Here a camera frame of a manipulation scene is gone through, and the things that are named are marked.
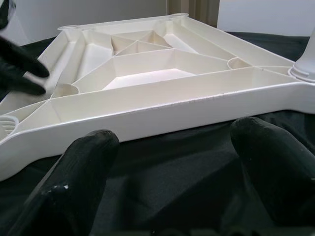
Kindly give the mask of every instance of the black cloth backdrop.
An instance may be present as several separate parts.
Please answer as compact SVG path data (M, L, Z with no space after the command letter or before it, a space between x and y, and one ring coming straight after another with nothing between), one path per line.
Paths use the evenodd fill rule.
M302 55L308 41L307 37L232 34L291 60ZM38 56L52 40L24 47ZM257 117L288 130L315 154L314 115L280 111ZM242 165L229 136L231 123L122 143L92 233L274 226L259 197L244 183ZM23 204L57 158L38 160L0 182L0 224Z

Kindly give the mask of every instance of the white wall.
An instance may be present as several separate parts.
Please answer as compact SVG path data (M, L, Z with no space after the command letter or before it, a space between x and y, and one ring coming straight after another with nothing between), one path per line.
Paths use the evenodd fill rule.
M220 0L224 31L310 36L314 27L315 0Z
M54 37L60 26L160 15L166 15L164 0L17 0L21 27L10 23L6 36L22 45Z

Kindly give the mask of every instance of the gloved finger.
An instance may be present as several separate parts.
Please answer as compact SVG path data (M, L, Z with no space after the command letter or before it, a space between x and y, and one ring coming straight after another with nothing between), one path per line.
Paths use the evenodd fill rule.
M29 71L38 77L45 78L49 76L49 71L42 63L33 56L29 55L23 48L16 46L1 36L0 57L8 63L13 64L24 71Z
M0 70L0 88L14 90L31 95L43 95L46 90L32 81Z

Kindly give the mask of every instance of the black gloved hand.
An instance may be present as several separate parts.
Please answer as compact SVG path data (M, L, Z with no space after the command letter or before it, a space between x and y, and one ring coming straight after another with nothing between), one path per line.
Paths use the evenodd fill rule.
M0 30L8 24L15 4L11 0L4 0L0 7ZM23 48L0 37L0 57L7 63L30 73L45 78L49 71L36 58L29 55ZM16 90L32 95L42 95L45 89L23 76L15 75L9 71L7 66L0 66L0 90Z

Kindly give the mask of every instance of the black glove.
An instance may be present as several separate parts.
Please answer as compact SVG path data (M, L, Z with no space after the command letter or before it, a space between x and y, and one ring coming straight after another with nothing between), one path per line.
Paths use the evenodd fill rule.
M7 26L15 4L11 0L4 0L0 7L0 29ZM49 71L36 58L29 55L24 49L0 37L0 58L3 61L30 73L45 78L49 76ZM21 75L10 72L10 68L5 63L0 65L0 90L16 90L32 95L42 95L45 89Z

